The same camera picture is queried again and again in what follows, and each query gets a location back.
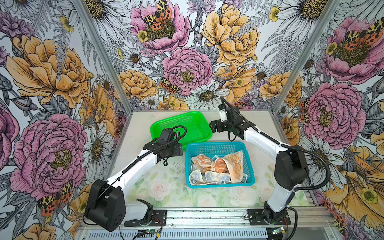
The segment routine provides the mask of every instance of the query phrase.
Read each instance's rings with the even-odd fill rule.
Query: white arm segment
[[[244,131],[244,139],[266,152],[272,159],[275,160],[280,151],[287,150],[287,148],[275,144],[259,132],[253,130],[251,127]],[[277,183],[267,203],[273,211],[280,212],[286,207],[285,203],[292,192],[293,190],[289,191]]]
[[[142,150],[139,153],[139,156],[148,152],[149,150]],[[132,186],[146,173],[150,168],[157,164],[157,156],[153,153],[149,154],[141,161],[133,165],[121,178],[120,181],[117,181],[113,184],[113,187],[121,187],[121,190],[126,196],[131,190]],[[118,177],[122,174],[122,170],[108,178],[108,184],[112,184]],[[148,206],[142,202],[135,201],[132,203],[126,204],[126,214],[123,221],[130,221],[134,219],[142,219],[147,212]]]

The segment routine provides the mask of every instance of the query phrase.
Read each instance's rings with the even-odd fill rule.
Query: floral tablecloth
[[[276,181],[275,164],[257,160],[250,154],[255,184],[245,187],[213,187],[192,189],[186,184],[185,159],[174,157],[168,166],[157,164],[146,172],[126,196],[131,202],[142,199],[154,207],[260,207],[271,196]],[[309,206],[303,191],[299,191],[292,206]]]

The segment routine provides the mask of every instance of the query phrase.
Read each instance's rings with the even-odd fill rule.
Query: blue basket
[[[217,184],[217,185],[191,185],[189,183],[189,175],[192,172],[191,166],[193,166],[192,157],[199,154],[204,154],[209,158],[213,158],[215,155],[224,157],[227,154],[243,151],[243,169],[244,173],[248,175],[246,183],[236,184]],[[255,183],[255,176],[249,159],[248,151],[245,148],[245,144],[242,142],[202,142],[191,143],[187,146],[187,153],[185,154],[185,175],[187,176],[187,185],[190,188],[203,188],[203,187],[242,187],[251,186]]]

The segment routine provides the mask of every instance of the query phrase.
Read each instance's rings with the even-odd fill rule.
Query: green basket
[[[187,134],[179,141],[183,144],[183,149],[186,149],[190,143],[205,142],[212,137],[211,128],[204,115],[201,112],[193,111],[154,122],[150,129],[152,139],[160,137],[160,133],[164,128],[177,125],[183,125],[187,128]],[[180,131],[180,135],[184,133],[182,128],[177,130]]]

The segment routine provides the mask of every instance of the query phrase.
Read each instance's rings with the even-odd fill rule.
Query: wall
[[[303,66],[299,103],[276,112],[291,145],[327,159],[331,181],[314,194],[344,239],[384,239],[383,11],[383,1],[344,1]],[[368,42],[354,42],[364,30]],[[319,184],[324,167],[306,158]]]
[[[127,116],[69,0],[0,7],[1,238],[71,240]]]
[[[134,109],[215,109],[221,96],[242,109],[271,109],[326,2],[86,4]],[[290,106],[301,98],[301,84],[298,78]]]

